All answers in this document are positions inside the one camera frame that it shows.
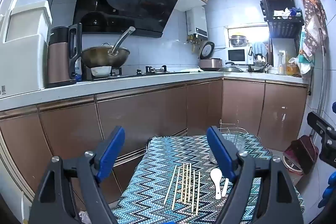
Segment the wooden chopstick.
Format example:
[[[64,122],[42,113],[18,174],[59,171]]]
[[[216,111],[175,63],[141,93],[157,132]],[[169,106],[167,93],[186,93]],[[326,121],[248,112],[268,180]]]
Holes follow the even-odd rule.
[[[185,178],[185,163],[183,163],[183,165],[182,165],[182,182],[181,182],[180,202],[183,202],[184,178]]]
[[[174,195],[173,195],[173,202],[171,206],[171,210],[174,211],[176,199],[177,199],[177,190],[178,190],[178,184],[179,184],[179,175],[180,175],[181,167],[178,168],[178,174],[177,174],[177,179],[175,182],[175,189],[174,189]]]
[[[199,171],[198,172],[197,202],[196,202],[195,215],[198,215],[199,213],[200,188],[201,188],[201,172]]]
[[[171,176],[171,180],[170,180],[170,183],[169,183],[169,187],[168,187],[168,189],[167,189],[167,193],[166,193],[166,195],[165,195],[165,199],[164,199],[164,202],[163,202],[164,205],[167,203],[167,199],[168,199],[168,197],[169,197],[169,193],[170,193],[170,190],[171,190],[173,181],[174,181],[174,177],[175,177],[176,170],[177,170],[177,165],[174,167],[174,171],[173,171],[173,174],[172,174],[172,176]]]

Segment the lower copper cabinets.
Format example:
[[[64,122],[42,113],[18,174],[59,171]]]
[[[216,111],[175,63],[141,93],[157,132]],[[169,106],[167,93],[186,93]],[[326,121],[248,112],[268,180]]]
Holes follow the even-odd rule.
[[[19,174],[36,191],[53,156],[80,156],[122,126],[120,162],[102,184],[111,203],[126,189],[151,138],[203,135],[210,126],[232,123],[282,151],[298,135],[306,96],[299,84],[229,79],[86,96],[74,90],[71,97],[59,90],[18,107],[2,103],[1,137]]]

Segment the zigzag woven table mat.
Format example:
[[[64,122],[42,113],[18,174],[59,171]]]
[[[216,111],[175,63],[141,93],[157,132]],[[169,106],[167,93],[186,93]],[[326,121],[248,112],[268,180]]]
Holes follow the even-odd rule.
[[[216,127],[155,137],[112,211],[117,223],[302,223],[303,200],[284,164],[244,134]]]

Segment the orange liquid bottle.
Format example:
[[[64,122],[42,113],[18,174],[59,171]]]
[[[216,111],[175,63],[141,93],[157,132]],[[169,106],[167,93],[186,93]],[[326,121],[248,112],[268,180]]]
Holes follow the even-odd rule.
[[[286,75],[288,76],[299,75],[299,69],[295,61],[296,61],[295,57],[292,57],[286,61],[286,68],[285,68]]]

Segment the white bowl under wok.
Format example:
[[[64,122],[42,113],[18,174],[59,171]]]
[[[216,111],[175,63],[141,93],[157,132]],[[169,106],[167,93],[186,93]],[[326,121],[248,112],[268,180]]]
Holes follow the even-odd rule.
[[[108,77],[111,74],[111,66],[101,66],[91,68],[91,73],[93,77]]]

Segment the gas stove top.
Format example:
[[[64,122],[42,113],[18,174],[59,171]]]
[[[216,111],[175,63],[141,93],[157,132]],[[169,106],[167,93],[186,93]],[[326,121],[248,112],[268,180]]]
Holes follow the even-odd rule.
[[[187,68],[180,70],[169,69],[166,65],[162,65],[160,68],[155,68],[152,66],[145,66],[145,69],[136,69],[127,73],[124,71],[125,67],[113,68],[111,74],[108,77],[93,77],[91,73],[91,68],[83,65],[82,67],[82,81],[99,81],[99,80],[110,80],[116,78],[127,78],[127,77],[142,77],[142,76],[154,76],[154,75],[166,75],[166,74],[176,74],[176,73],[192,73],[192,72],[203,72],[199,67],[197,68]]]

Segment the glass pan lid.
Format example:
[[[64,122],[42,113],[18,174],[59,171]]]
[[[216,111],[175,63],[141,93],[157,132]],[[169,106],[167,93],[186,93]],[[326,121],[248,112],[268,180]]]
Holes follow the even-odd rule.
[[[219,72],[243,72],[243,70],[238,68],[234,62],[228,61],[221,69],[219,69]]]

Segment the blue grey hanging towel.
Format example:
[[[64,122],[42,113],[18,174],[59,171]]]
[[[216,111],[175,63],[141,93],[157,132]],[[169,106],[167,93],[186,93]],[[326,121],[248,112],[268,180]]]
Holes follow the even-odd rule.
[[[255,56],[260,55],[266,57],[267,49],[263,42],[255,42],[252,45],[252,52]]]

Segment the brown patterned hanging apron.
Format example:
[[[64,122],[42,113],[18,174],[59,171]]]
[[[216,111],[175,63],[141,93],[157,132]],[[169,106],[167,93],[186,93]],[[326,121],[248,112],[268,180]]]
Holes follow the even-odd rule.
[[[302,0],[304,12],[304,33],[300,52],[311,60],[327,38],[326,14],[320,0]]]

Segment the white microwave oven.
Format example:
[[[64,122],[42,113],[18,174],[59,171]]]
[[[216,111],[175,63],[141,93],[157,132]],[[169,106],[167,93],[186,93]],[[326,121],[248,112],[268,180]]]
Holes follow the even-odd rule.
[[[227,50],[228,61],[237,65],[252,65],[253,53],[251,46],[230,47]]]

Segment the copper electric kettle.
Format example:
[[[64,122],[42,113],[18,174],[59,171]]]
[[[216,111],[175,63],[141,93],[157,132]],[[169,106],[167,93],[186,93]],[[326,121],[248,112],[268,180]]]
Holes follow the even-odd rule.
[[[82,24],[51,29],[47,58],[49,88],[76,83],[75,64],[82,52]]]

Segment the white storage box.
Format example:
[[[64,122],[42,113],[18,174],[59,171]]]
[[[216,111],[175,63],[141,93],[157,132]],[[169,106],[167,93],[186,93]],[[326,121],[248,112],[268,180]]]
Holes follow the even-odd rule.
[[[18,6],[1,15],[1,98],[46,87],[49,2]]]

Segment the white water heater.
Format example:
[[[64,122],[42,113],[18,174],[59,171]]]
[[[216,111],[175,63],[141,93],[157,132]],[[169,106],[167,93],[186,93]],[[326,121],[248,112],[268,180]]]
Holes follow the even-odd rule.
[[[203,6],[193,7],[186,11],[187,33],[197,38],[207,39],[207,21]]]

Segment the black range hood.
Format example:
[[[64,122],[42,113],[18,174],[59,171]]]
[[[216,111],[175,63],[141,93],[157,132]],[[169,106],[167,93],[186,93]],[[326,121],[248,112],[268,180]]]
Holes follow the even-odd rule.
[[[121,34],[161,38],[178,0],[76,0],[73,23],[87,34]]]

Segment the black wall dish rack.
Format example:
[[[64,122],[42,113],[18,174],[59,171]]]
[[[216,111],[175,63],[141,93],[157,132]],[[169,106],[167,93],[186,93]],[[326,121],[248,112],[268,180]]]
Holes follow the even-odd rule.
[[[296,39],[303,26],[302,10],[294,0],[261,0],[260,7],[271,38]]]

